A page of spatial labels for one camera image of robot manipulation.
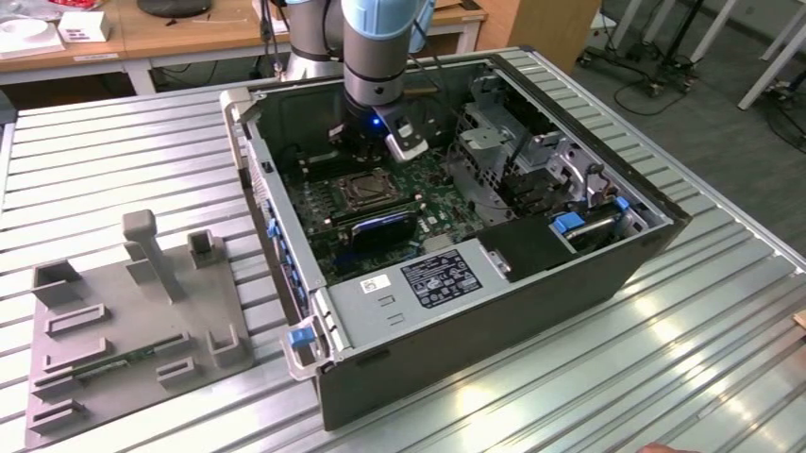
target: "motherboard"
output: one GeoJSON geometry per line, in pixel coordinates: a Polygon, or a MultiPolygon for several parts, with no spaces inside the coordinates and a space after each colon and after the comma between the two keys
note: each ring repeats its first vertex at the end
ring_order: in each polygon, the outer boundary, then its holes
{"type": "Polygon", "coordinates": [[[286,177],[328,284],[438,251],[483,228],[444,161],[432,152],[327,179],[286,177]]]}

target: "wire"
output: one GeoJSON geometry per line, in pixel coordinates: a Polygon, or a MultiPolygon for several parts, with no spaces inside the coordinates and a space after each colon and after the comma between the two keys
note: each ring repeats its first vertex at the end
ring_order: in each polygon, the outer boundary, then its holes
{"type": "Polygon", "coordinates": [[[280,50],[278,48],[278,36],[275,35],[275,25],[272,24],[271,14],[268,9],[268,0],[260,0],[260,39],[263,40],[263,54],[272,62],[272,76],[276,72],[282,72],[280,50]],[[268,45],[275,45],[275,57],[271,59],[268,55],[268,45]]]}
{"type": "Polygon", "coordinates": [[[490,206],[490,205],[484,205],[482,202],[476,201],[474,198],[468,198],[468,200],[471,203],[479,205],[479,206],[484,206],[486,208],[491,209],[491,210],[511,210],[511,207],[504,207],[502,208],[500,206],[490,206]]]}
{"type": "Polygon", "coordinates": [[[655,5],[653,6],[653,10],[650,11],[650,16],[646,18],[646,22],[643,23],[643,27],[641,28],[641,33],[638,34],[641,37],[643,36],[646,29],[650,27],[650,24],[655,20],[655,14],[658,14],[658,8],[661,7],[661,3],[663,3],[663,0],[658,0],[655,5]]]}
{"type": "Polygon", "coordinates": [[[787,121],[793,124],[795,129],[799,131],[801,135],[806,135],[806,130],[803,130],[803,127],[801,127],[801,125],[797,123],[795,119],[790,116],[787,111],[785,109],[782,109],[777,103],[775,103],[775,107],[778,108],[778,111],[781,112],[783,117],[787,119],[787,121]]]}
{"type": "Polygon", "coordinates": [[[607,17],[602,10],[605,9],[605,0],[602,0],[602,4],[599,7],[599,13],[602,14],[602,25],[605,25],[605,35],[607,35],[607,42],[605,43],[605,52],[613,52],[618,57],[618,49],[614,47],[614,37],[610,33],[610,28],[607,27],[607,17]]]}
{"type": "Polygon", "coordinates": [[[621,99],[618,99],[618,95],[627,90],[629,88],[635,87],[639,83],[643,83],[646,81],[646,79],[642,80],[637,80],[635,82],[630,82],[627,83],[623,87],[621,87],[618,90],[615,90],[614,92],[614,101],[618,104],[619,107],[622,107],[625,110],[627,110],[630,113],[634,113],[635,115],[639,116],[658,116],[661,115],[665,111],[667,111],[671,106],[674,106],[675,104],[678,104],[685,97],[687,96],[687,93],[685,92],[681,97],[678,97],[674,101],[671,101],[669,104],[666,104],[662,108],[659,108],[655,111],[638,111],[634,109],[630,109],[627,106],[625,106],[625,104],[621,102],[621,99]]]}
{"type": "Polygon", "coordinates": [[[278,11],[280,12],[282,22],[286,24],[286,33],[291,33],[291,25],[288,24],[288,19],[286,19],[286,11],[282,7],[278,7],[278,11]]]}
{"type": "Polygon", "coordinates": [[[156,68],[156,70],[163,74],[163,76],[166,76],[167,78],[172,79],[174,81],[182,83],[183,85],[187,85],[187,86],[190,86],[192,88],[202,88],[202,87],[204,87],[206,85],[208,85],[211,83],[211,81],[212,81],[212,75],[215,74],[215,68],[218,68],[218,61],[215,61],[212,63],[211,73],[210,73],[210,75],[207,77],[207,80],[200,85],[190,83],[187,80],[183,80],[182,78],[176,77],[175,75],[168,74],[163,70],[163,68],[156,68]]]}
{"type": "Polygon", "coordinates": [[[334,58],[334,51],[330,48],[330,42],[327,42],[327,14],[330,13],[330,3],[331,0],[324,0],[324,13],[323,13],[323,42],[324,42],[324,51],[327,55],[334,58]]]}
{"type": "Polygon", "coordinates": [[[436,88],[436,92],[442,93],[442,95],[444,97],[444,99],[443,99],[443,107],[447,108],[451,111],[451,113],[454,114],[454,116],[456,116],[456,119],[459,120],[459,122],[462,123],[462,125],[464,127],[467,127],[468,129],[472,129],[474,128],[472,125],[470,124],[470,122],[467,121],[467,119],[462,115],[459,115],[459,113],[456,112],[456,109],[454,109],[454,106],[451,105],[451,93],[450,93],[450,90],[448,90],[448,84],[444,81],[444,66],[442,66],[442,60],[439,59],[439,55],[436,54],[436,50],[434,49],[434,47],[431,46],[431,43],[428,42],[428,35],[426,34],[426,30],[423,30],[423,27],[419,25],[419,21],[418,20],[414,20],[414,28],[416,29],[416,32],[419,33],[419,36],[422,36],[422,38],[423,38],[423,41],[426,43],[426,49],[428,50],[428,53],[431,54],[431,58],[434,59],[434,62],[436,64],[436,73],[439,75],[439,81],[442,82],[442,87],[439,87],[439,84],[436,83],[436,81],[428,75],[428,70],[423,66],[423,63],[419,61],[419,59],[416,59],[416,57],[412,54],[410,54],[408,57],[410,57],[410,59],[412,59],[414,64],[419,68],[419,71],[423,74],[423,76],[428,79],[428,82],[436,88]]]}
{"type": "Polygon", "coordinates": [[[176,70],[171,70],[168,68],[163,68],[163,71],[166,71],[168,73],[182,74],[182,73],[184,73],[188,70],[188,68],[191,67],[191,65],[192,65],[192,63],[188,63],[188,64],[186,64],[184,68],[176,69],[176,70]]]}
{"type": "MultiPolygon", "coordinates": [[[[774,107],[774,109],[777,109],[783,116],[786,117],[787,121],[793,124],[793,126],[797,128],[797,130],[801,133],[801,136],[806,135],[803,134],[803,128],[799,126],[799,124],[795,122],[795,119],[790,116],[790,114],[786,112],[785,109],[781,108],[781,106],[778,105],[778,103],[770,99],[770,104],[774,107]]],[[[781,141],[787,144],[795,151],[798,151],[799,153],[806,154],[806,150],[802,148],[801,145],[798,145],[797,143],[794,143],[785,135],[781,131],[778,131],[778,129],[774,126],[773,123],[773,111],[774,109],[767,109],[767,112],[765,113],[765,120],[767,121],[767,127],[770,128],[770,132],[775,135],[775,137],[778,137],[778,139],[781,139],[781,141]]]]}

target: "slotted metal surface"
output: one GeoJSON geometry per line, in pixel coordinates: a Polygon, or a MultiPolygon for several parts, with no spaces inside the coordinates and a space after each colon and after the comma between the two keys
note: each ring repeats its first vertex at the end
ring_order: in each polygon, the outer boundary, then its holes
{"type": "Polygon", "coordinates": [[[503,56],[694,216],[615,297],[324,432],[276,342],[284,320],[227,161],[220,87],[23,112],[0,154],[0,452],[24,449],[31,266],[121,260],[117,222],[140,208],[158,214],[162,246],[202,227],[227,238],[258,366],[49,450],[806,448],[805,332],[791,320],[806,306],[802,258],[548,63],[503,56]]]}

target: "warning label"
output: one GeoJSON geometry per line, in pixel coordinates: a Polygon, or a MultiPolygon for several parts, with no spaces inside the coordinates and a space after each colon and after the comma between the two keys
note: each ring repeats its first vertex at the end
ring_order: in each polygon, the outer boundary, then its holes
{"type": "Polygon", "coordinates": [[[454,300],[482,287],[456,250],[436,255],[400,269],[419,304],[427,309],[454,300]]]}

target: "white box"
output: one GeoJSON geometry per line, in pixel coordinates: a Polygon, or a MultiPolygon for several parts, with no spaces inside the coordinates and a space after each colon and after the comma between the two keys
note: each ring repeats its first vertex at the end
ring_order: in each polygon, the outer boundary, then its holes
{"type": "Polygon", "coordinates": [[[61,45],[53,24],[48,24],[48,30],[41,35],[28,39],[17,40],[0,36],[0,59],[19,59],[61,50],[64,50],[64,45],[61,45]]]}
{"type": "Polygon", "coordinates": [[[67,42],[104,42],[112,25],[103,11],[67,11],[59,22],[59,35],[67,42]]]}
{"type": "Polygon", "coordinates": [[[594,16],[594,22],[591,23],[591,32],[589,33],[589,39],[585,42],[586,47],[593,47],[599,50],[606,50],[607,42],[610,40],[609,34],[613,37],[615,35],[615,27],[618,24],[601,12],[594,16]]]}

